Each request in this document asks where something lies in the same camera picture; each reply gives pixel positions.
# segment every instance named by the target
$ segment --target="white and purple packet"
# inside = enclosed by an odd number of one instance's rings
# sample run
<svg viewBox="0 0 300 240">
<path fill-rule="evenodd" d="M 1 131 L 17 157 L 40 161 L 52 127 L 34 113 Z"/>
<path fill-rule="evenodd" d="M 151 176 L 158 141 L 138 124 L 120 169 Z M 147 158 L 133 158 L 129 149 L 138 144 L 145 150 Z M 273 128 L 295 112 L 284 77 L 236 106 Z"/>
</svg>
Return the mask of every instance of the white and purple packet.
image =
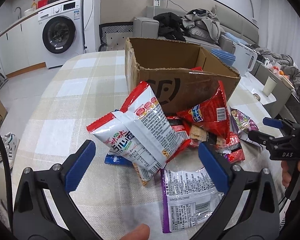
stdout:
<svg viewBox="0 0 300 240">
<path fill-rule="evenodd" d="M 163 233 L 206 222 L 223 197 L 205 168 L 195 172 L 161 169 L 161 187 Z"/>
</svg>

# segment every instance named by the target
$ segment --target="soap bottle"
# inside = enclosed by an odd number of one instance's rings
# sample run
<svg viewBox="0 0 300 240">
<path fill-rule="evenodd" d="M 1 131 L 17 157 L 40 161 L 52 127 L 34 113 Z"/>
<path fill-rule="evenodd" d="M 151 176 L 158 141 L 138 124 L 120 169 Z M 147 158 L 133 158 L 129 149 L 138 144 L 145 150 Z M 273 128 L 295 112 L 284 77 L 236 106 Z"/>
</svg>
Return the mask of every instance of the soap bottle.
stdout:
<svg viewBox="0 0 300 240">
<path fill-rule="evenodd" d="M 34 8 L 35 10 L 37 9 L 37 3 L 35 2 L 35 0 L 32 1 L 31 8 Z"/>
</svg>

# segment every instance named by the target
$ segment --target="metal bolt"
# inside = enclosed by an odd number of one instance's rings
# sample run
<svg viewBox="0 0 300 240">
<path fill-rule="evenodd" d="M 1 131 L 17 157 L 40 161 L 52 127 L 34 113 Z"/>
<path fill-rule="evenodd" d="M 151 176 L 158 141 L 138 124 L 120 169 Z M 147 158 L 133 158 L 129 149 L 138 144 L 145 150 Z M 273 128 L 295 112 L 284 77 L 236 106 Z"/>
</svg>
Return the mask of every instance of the metal bolt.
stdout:
<svg viewBox="0 0 300 240">
<path fill-rule="evenodd" d="M 263 168 L 262 171 L 264 174 L 270 174 L 270 170 L 268 168 Z"/>
<path fill-rule="evenodd" d="M 233 166 L 232 166 L 232 169 L 233 169 L 234 171 L 241 171 L 241 167 L 240 167 L 238 164 L 233 165 Z"/>
<path fill-rule="evenodd" d="M 61 168 L 61 165 L 59 163 L 57 163 L 57 164 L 55 164 L 55 165 L 52 166 L 52 169 L 54 171 L 58 171 L 58 170 L 60 170 L 60 168 Z"/>
<path fill-rule="evenodd" d="M 29 173 L 30 171 L 31 171 L 31 168 L 29 168 L 29 167 L 26 167 L 26 168 L 23 170 L 23 172 L 24 172 L 25 174 Z"/>
</svg>

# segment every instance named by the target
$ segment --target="blue bowl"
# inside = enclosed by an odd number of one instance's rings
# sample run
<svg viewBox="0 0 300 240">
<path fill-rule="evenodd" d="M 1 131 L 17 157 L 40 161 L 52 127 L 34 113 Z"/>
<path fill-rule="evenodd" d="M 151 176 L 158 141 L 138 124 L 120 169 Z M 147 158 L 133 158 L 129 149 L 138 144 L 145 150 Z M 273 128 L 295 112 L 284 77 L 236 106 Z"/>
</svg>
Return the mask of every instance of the blue bowl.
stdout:
<svg viewBox="0 0 300 240">
<path fill-rule="evenodd" d="M 212 49 L 211 53 L 218 57 L 224 64 L 228 65 L 229 67 L 231 67 L 235 62 L 235 55 L 221 49 Z"/>
</svg>

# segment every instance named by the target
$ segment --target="curtain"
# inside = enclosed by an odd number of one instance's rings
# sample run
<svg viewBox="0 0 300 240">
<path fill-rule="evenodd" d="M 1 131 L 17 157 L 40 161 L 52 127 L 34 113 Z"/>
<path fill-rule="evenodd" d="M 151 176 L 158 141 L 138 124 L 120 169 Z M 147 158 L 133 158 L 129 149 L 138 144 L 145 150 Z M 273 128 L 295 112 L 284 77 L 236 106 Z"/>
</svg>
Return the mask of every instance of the curtain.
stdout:
<svg viewBox="0 0 300 240">
<path fill-rule="evenodd" d="M 300 18 L 287 0 L 261 0 L 259 46 L 290 55 L 300 69 Z"/>
</svg>

